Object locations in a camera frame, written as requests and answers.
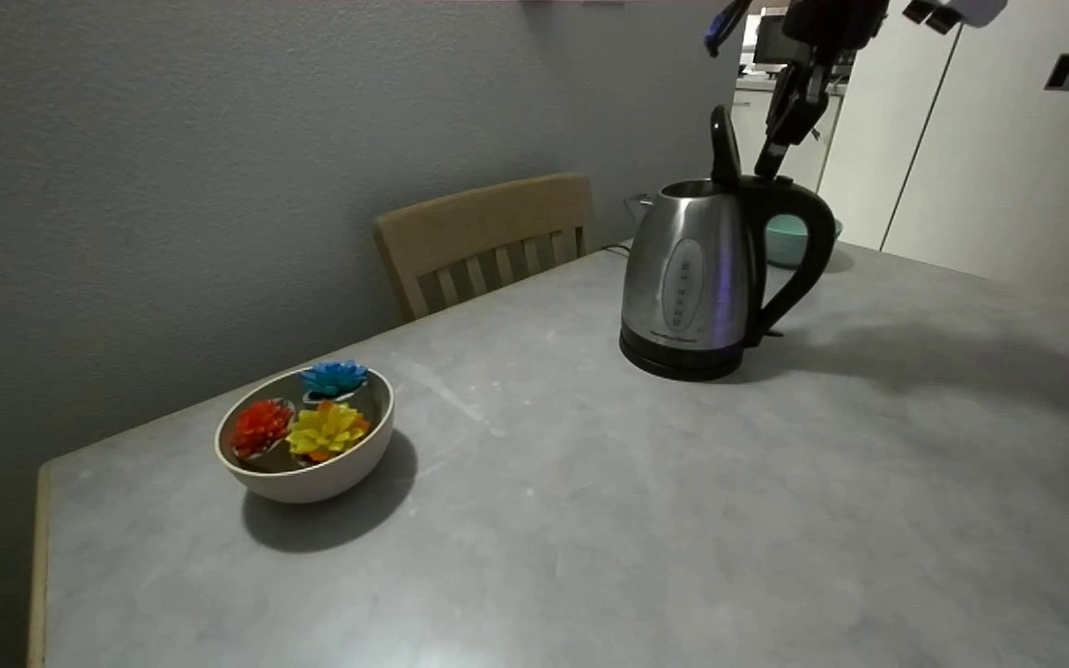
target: electric kettle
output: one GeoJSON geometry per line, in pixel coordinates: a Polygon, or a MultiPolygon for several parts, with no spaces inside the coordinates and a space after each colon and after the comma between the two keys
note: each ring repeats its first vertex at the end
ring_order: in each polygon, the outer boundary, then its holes
{"type": "Polygon", "coordinates": [[[649,201],[622,274],[621,349],[668,379],[721,379],[742,364],[822,274],[836,244],[830,208],[780,178],[742,178],[723,108],[712,108],[712,178],[674,183],[649,201]],[[793,214],[805,253],[766,300],[766,223],[793,214]]]}

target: wooden chair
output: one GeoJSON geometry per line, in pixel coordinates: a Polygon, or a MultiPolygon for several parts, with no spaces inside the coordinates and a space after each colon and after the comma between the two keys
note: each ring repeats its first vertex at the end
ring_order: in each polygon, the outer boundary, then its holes
{"type": "Polygon", "coordinates": [[[591,183],[543,173],[418,201],[375,220],[409,318],[585,253],[591,183]]]}

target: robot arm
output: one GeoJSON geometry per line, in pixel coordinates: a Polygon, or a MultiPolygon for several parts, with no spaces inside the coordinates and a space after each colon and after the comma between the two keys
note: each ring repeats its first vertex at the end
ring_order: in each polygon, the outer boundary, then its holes
{"type": "MultiPolygon", "coordinates": [[[[710,57],[732,39],[735,22],[747,14],[751,0],[732,0],[710,25],[710,57]]],[[[987,25],[1001,14],[1006,0],[910,0],[900,13],[940,34],[954,25],[987,25]]],[[[766,149],[758,155],[758,178],[777,178],[789,145],[819,124],[829,108],[830,71],[863,47],[888,14],[888,0],[789,0],[787,39],[800,40],[805,61],[789,61],[777,77],[777,92],[766,124],[766,149]]]]}

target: table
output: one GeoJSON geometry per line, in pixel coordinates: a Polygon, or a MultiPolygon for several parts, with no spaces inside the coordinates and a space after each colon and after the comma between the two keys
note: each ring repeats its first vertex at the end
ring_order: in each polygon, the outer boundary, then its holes
{"type": "Polygon", "coordinates": [[[242,391],[42,467],[33,660],[1069,666],[1069,304],[840,250],[723,381],[617,349],[621,253],[384,332],[397,442],[279,509],[242,391]]]}

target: kettle handle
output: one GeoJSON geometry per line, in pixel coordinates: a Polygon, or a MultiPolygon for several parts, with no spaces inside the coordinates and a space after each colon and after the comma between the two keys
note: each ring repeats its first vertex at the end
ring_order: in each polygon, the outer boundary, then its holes
{"type": "Polygon", "coordinates": [[[836,244],[836,214],[830,208],[793,187],[793,183],[742,183],[742,213],[747,213],[747,231],[751,231],[751,274],[754,281],[754,316],[747,332],[747,344],[758,344],[769,328],[777,328],[822,274],[836,244]],[[777,214],[798,214],[805,225],[805,253],[800,264],[793,266],[789,281],[762,307],[766,295],[766,225],[777,214]]]}

